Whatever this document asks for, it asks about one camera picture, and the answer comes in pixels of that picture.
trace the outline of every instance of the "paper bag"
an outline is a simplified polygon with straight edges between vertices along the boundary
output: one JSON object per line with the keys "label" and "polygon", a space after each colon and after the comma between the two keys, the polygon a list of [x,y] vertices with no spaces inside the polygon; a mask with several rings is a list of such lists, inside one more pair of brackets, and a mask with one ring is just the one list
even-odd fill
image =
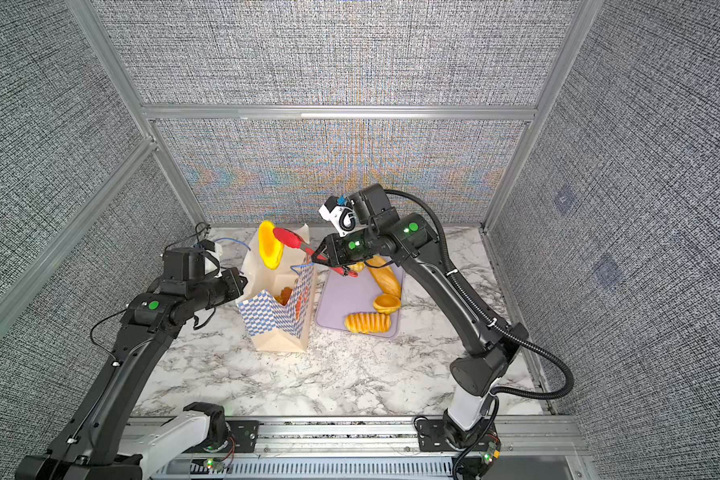
{"label": "paper bag", "polygon": [[[307,225],[296,233],[309,242]],[[309,263],[307,254],[285,247],[279,267],[270,270],[259,255],[258,230],[248,245],[251,250],[240,268],[248,285],[236,302],[254,347],[268,352],[305,352],[315,304],[315,266],[300,266]],[[287,286],[293,293],[288,303],[281,305],[272,294]]]}

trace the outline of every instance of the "black cable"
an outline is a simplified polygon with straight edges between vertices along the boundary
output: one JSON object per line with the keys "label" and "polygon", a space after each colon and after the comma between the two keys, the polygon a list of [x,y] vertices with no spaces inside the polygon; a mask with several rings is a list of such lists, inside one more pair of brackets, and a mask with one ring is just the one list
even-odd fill
{"label": "black cable", "polygon": [[94,326],[92,326],[92,327],[90,328],[90,331],[88,332],[88,338],[90,338],[90,342],[93,343],[96,347],[100,348],[105,354],[111,356],[111,357],[112,357],[112,360],[115,360],[115,361],[117,361],[117,357],[115,357],[115,355],[113,355],[112,352],[110,352],[109,350],[105,349],[103,346],[101,346],[101,345],[99,345],[98,343],[96,343],[96,340],[94,340],[94,330],[96,330],[96,327],[98,327],[99,325],[101,325],[101,324],[104,323],[105,321],[109,320],[109,319],[112,318],[113,316],[118,316],[118,315],[121,314],[121,313],[125,313],[125,311],[126,311],[126,309],[122,309],[120,312],[113,313],[112,315],[110,315],[110,316],[108,316],[108,317],[106,317],[106,318],[103,318],[103,319],[99,320],[98,322],[96,322],[96,325],[94,325]]}
{"label": "black cable", "polygon": [[[97,404],[99,401],[101,401],[101,397],[104,396],[104,393],[106,392],[106,389],[110,386],[110,382],[112,382],[112,379],[115,377],[115,370],[116,370],[116,368],[112,369],[112,373],[110,374],[110,379],[106,381],[106,385],[104,386],[104,389],[101,390],[101,394],[99,394],[99,398],[96,399],[96,402],[94,402],[94,404],[91,406],[90,410],[88,410],[88,413],[87,413],[86,416],[83,418],[83,421],[80,422],[80,423],[77,425],[77,428],[75,429],[75,431],[74,431],[74,433],[72,434],[71,438],[76,438],[76,437],[77,437],[77,434],[80,433],[80,429],[83,427],[83,424],[85,424],[85,421],[88,419],[88,417],[90,417],[90,414],[92,413],[92,411],[94,410],[94,408],[96,408],[96,404]],[[54,480],[54,475],[56,475],[56,470],[58,469],[59,465],[61,465],[61,463],[64,461],[64,458],[67,456],[67,453],[69,453],[70,448],[72,447],[72,445],[73,445],[72,443],[67,443],[67,447],[66,447],[66,449],[64,450],[64,454],[61,456],[61,458],[59,458],[59,459],[56,461],[56,465],[54,465],[54,469],[51,470],[51,471],[50,471],[50,475],[48,475],[48,479],[49,479],[49,480]]]}
{"label": "black cable", "polygon": [[[200,230],[198,230],[197,227],[200,226],[200,225],[205,225],[205,226],[204,226],[203,228],[201,228]],[[211,225],[210,225],[210,224],[208,224],[208,223],[206,223],[206,222],[199,222],[197,225],[195,225],[195,233],[194,233],[194,234],[192,234],[192,235],[187,235],[187,236],[185,236],[184,238],[173,242],[172,244],[167,244],[167,245],[165,245],[165,246],[163,247],[163,252],[168,251],[168,247],[169,247],[169,246],[174,246],[174,245],[176,245],[176,244],[180,244],[180,243],[182,243],[184,240],[189,240],[189,239],[192,238],[193,236],[195,237],[195,240],[197,240],[197,243],[199,244],[199,243],[200,243],[200,234],[202,233],[203,230],[207,230],[207,229],[209,229],[209,228],[211,228]]]}
{"label": "black cable", "polygon": [[456,471],[458,470],[458,466],[461,465],[461,463],[464,461],[464,457],[469,455],[469,453],[474,449],[474,446],[476,446],[480,440],[485,437],[485,434],[488,433],[491,426],[494,424],[494,421],[496,420],[496,415],[499,413],[499,398],[494,397],[494,409],[490,413],[490,418],[488,419],[488,424],[483,428],[482,433],[472,442],[472,444],[469,447],[466,447],[464,450],[461,451],[459,456],[456,457],[456,460],[454,461],[453,470],[451,470],[451,477],[453,477],[454,480],[457,480],[456,478]]}
{"label": "black cable", "polygon": [[[440,242],[440,251],[443,257],[443,268],[446,272],[451,272],[453,270],[456,270],[456,266],[451,262],[451,257],[448,254],[448,244],[445,240],[445,231],[443,229],[442,224],[440,223],[440,219],[436,215],[435,212],[432,211],[432,208],[429,207],[421,198],[416,197],[415,195],[407,194],[405,192],[402,192],[400,190],[384,190],[386,194],[389,195],[396,195],[398,197],[407,198],[409,200],[412,200],[415,202],[418,206],[420,206],[424,212],[429,215],[429,217],[432,219],[432,224],[434,224],[434,228],[438,232],[438,238]],[[486,312],[483,311],[482,308],[480,308],[480,305],[477,304],[477,302],[474,301],[474,299],[466,292],[464,287],[461,285],[461,281],[464,280],[464,277],[459,274],[451,274],[447,275],[448,279],[451,281],[451,285],[456,289],[458,294],[462,299],[464,299],[464,302],[466,302],[469,307],[472,309],[473,312],[477,313],[482,317],[482,319],[487,322],[488,324],[491,324],[494,319],[489,316]],[[522,346],[523,348],[526,348],[534,353],[536,353],[539,356],[542,356],[543,358],[549,360],[552,362],[558,369],[560,369],[565,376],[565,384],[554,392],[529,392],[528,390],[519,390],[519,389],[512,389],[509,387],[503,387],[498,386],[491,389],[491,393],[509,393],[510,395],[516,395],[521,396],[524,398],[534,398],[537,400],[554,400],[556,398],[561,398],[563,396],[566,396],[568,393],[570,393],[571,390],[574,389],[574,373],[568,368],[568,365],[566,365],[562,360],[557,358],[555,355],[553,355],[551,352],[547,351],[546,349],[536,345],[535,343],[528,342],[527,340],[523,340],[521,338],[518,338],[508,331],[500,328],[499,326],[492,325],[491,328],[496,329],[499,333],[504,335],[504,337],[511,341],[512,343],[515,343],[519,346]]]}
{"label": "black cable", "polygon": [[450,272],[451,270],[455,269],[456,267],[454,266],[453,262],[451,262],[451,257],[448,255],[448,242],[445,240],[445,230],[443,230],[443,225],[440,223],[438,215],[432,210],[432,208],[430,208],[429,205],[427,205],[421,198],[400,190],[384,189],[384,193],[386,193],[387,195],[395,195],[397,197],[407,198],[416,203],[416,205],[420,206],[422,210],[426,212],[426,214],[432,220],[432,225],[434,225],[434,229],[438,232],[440,254],[443,257],[443,267],[445,268],[445,271]]}
{"label": "black cable", "polygon": [[366,262],[365,260],[363,261],[363,263],[364,263],[365,266],[368,267],[368,268],[384,268],[385,266],[390,266],[391,264],[393,264],[393,263],[394,263],[394,260],[390,260],[390,261],[387,262],[386,264],[384,264],[384,265],[379,265],[379,266],[371,265],[371,264],[369,264],[368,262]]}
{"label": "black cable", "polygon": [[[479,314],[485,322],[491,324],[494,321],[494,318],[484,312],[483,309],[480,308],[480,305],[478,305],[477,302],[475,302],[474,299],[470,297],[470,295],[467,294],[466,291],[464,291],[464,288],[460,283],[463,277],[461,275],[452,275],[449,278],[451,279],[451,285],[454,286],[461,298],[463,298],[464,301],[467,302],[472,311]],[[565,376],[565,384],[563,384],[561,388],[555,390],[554,392],[531,392],[528,390],[513,389],[506,386],[495,386],[493,389],[490,390],[491,394],[496,395],[497,393],[508,393],[510,395],[516,395],[523,398],[534,398],[536,400],[555,400],[556,398],[561,398],[568,395],[570,391],[574,389],[574,373],[570,370],[570,368],[568,368],[568,365],[566,365],[563,360],[557,358],[555,354],[536,345],[535,343],[528,342],[527,340],[523,340],[518,336],[513,335],[509,331],[506,331],[503,328],[499,327],[499,325],[492,325],[490,328],[499,332],[501,335],[504,336],[505,339],[509,340],[510,342],[522,346],[523,348],[528,349],[533,353],[536,353],[537,355],[549,360],[558,369],[560,369],[560,371]]]}
{"label": "black cable", "polygon": [[[201,228],[200,230],[198,230],[197,227],[200,225],[205,225],[205,226],[203,228]],[[195,224],[195,238],[197,239],[198,244],[200,243],[200,234],[202,233],[202,231],[208,230],[209,228],[211,228],[211,224],[209,224],[208,222],[197,222]]]}
{"label": "black cable", "polygon": [[200,329],[203,328],[204,326],[208,325],[208,322],[211,321],[211,319],[213,318],[213,316],[214,316],[215,314],[216,314],[216,308],[213,307],[213,312],[211,312],[210,316],[206,319],[205,322],[202,323],[202,325],[198,325],[198,324],[197,324],[197,322],[199,322],[200,319],[197,318],[197,316],[195,316],[195,325],[192,327],[192,330],[200,330]]}
{"label": "black cable", "polygon": [[423,416],[423,415],[416,415],[415,417],[413,417],[413,428],[416,428],[416,432],[417,432],[419,435],[423,435],[423,436],[429,437],[429,435],[426,435],[425,433],[423,433],[421,430],[418,429],[418,424],[417,424],[416,422],[418,422],[419,420],[429,420],[429,418],[427,418],[427,417],[425,417],[425,416]]}
{"label": "black cable", "polygon": [[355,229],[356,223],[355,223],[355,216],[349,217],[349,226],[344,225],[344,220],[346,219],[347,215],[352,215],[352,209],[351,208],[345,208],[342,210],[342,214],[338,217],[338,225],[344,230],[345,232],[351,232]]}

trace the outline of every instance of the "red tongs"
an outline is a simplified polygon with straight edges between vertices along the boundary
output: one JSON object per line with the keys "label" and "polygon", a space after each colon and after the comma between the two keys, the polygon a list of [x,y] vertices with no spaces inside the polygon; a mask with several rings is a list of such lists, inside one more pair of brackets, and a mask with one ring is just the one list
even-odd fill
{"label": "red tongs", "polygon": [[[291,232],[287,228],[280,228],[279,226],[276,226],[275,229],[272,231],[272,235],[274,235],[275,238],[277,238],[278,241],[285,246],[304,250],[305,252],[307,252],[308,255],[312,255],[315,253],[314,249],[310,248],[303,238],[301,238],[297,233]],[[328,261],[328,259],[324,255],[318,255],[317,258],[319,258],[320,260],[325,260],[326,262]],[[332,266],[330,268],[331,270],[342,276],[358,275],[357,272],[355,272],[354,270],[350,270],[346,267]]]}

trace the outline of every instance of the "marble countertop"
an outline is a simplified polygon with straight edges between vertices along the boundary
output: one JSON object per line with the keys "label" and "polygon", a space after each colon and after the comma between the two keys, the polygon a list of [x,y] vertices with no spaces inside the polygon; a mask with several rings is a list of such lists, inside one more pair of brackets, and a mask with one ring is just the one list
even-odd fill
{"label": "marble countertop", "polygon": [[[256,229],[214,229],[209,238],[248,241]],[[312,228],[312,244],[330,228]],[[446,229],[451,258],[485,301],[504,301],[474,227]],[[243,246],[222,240],[223,266],[239,266]],[[316,301],[328,270],[318,267]],[[192,402],[224,406],[235,416],[437,415],[455,382],[448,365],[464,353],[451,323],[410,276],[403,284],[400,330],[392,340],[324,330],[311,319],[306,353],[258,352],[237,306],[219,308],[205,328],[185,328],[154,369],[134,416],[172,416]],[[523,357],[503,385],[533,389]],[[503,396],[501,415],[539,415],[538,401]]]}

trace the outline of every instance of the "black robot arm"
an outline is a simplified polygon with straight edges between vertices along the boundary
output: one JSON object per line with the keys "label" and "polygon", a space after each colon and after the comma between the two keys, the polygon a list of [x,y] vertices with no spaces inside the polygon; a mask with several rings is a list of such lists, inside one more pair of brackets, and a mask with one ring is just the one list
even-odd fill
{"label": "black robot arm", "polygon": [[[206,242],[164,252],[163,275],[128,304],[115,344],[76,413],[45,456],[24,457],[17,479],[142,478],[138,458],[116,457],[147,379],[195,312],[234,300],[247,284],[237,268],[220,270]],[[216,266],[208,274],[206,259]],[[226,433],[216,436],[223,440]]]}
{"label": "black robot arm", "polygon": [[[346,266],[384,255],[401,266],[429,293],[461,339],[468,356],[451,363],[451,373],[457,383],[474,396],[484,396],[493,381],[504,374],[518,352],[518,345],[506,340],[491,328],[502,327],[516,336],[527,339],[528,332],[521,324],[511,327],[494,312],[466,282],[456,269],[447,269],[439,235],[420,214],[403,218],[390,204],[379,184],[374,184],[349,196],[349,204],[360,224],[367,225],[346,236],[328,235],[312,255],[312,261],[328,266]],[[321,260],[322,254],[328,260]],[[466,294],[492,324],[470,307],[454,288],[459,277]]]}

